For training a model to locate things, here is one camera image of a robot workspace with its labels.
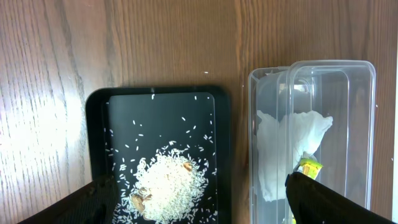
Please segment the white rice food scraps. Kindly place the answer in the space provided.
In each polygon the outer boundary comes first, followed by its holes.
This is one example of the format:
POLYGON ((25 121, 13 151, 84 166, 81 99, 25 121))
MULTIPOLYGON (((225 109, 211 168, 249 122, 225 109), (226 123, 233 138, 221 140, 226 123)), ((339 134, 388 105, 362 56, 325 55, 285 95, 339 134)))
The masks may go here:
POLYGON ((218 223, 215 100, 207 92, 118 95, 104 103, 113 223, 218 223))

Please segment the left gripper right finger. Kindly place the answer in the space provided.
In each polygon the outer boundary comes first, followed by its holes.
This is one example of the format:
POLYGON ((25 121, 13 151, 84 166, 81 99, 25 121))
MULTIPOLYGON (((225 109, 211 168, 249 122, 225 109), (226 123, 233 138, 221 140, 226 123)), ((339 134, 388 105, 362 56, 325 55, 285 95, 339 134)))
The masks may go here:
POLYGON ((287 176, 285 194, 297 224, 393 224, 300 172, 287 176))

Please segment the yellow green snack wrapper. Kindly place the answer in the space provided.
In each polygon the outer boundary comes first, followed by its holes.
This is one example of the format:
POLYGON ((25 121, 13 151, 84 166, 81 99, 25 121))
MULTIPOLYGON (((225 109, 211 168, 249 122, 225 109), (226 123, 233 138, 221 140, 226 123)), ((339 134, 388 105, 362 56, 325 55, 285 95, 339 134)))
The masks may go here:
POLYGON ((292 223, 311 223, 315 192, 312 189, 315 179, 322 169, 316 160, 302 158, 286 179, 286 196, 292 212, 292 223))

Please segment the white napkin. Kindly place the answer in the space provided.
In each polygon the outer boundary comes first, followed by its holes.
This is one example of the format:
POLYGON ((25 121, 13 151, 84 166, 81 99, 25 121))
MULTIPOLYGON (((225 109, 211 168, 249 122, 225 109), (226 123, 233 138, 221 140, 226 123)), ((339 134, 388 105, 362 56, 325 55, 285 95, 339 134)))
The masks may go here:
POLYGON ((285 199, 285 178, 287 157, 292 156, 291 168, 296 167, 301 159, 313 159, 320 147, 325 133, 332 127, 333 118, 324 117, 316 111, 294 113, 292 115, 292 149, 286 148, 286 122, 269 114, 257 111, 261 119, 256 134, 259 153, 258 178, 262 197, 266 202, 285 199))

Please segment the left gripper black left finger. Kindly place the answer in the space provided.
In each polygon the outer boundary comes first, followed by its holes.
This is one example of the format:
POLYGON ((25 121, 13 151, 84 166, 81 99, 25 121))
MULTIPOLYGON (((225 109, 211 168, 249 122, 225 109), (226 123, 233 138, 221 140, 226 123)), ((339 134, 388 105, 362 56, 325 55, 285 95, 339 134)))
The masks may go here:
POLYGON ((117 202, 114 176, 103 175, 21 223, 111 223, 117 202))

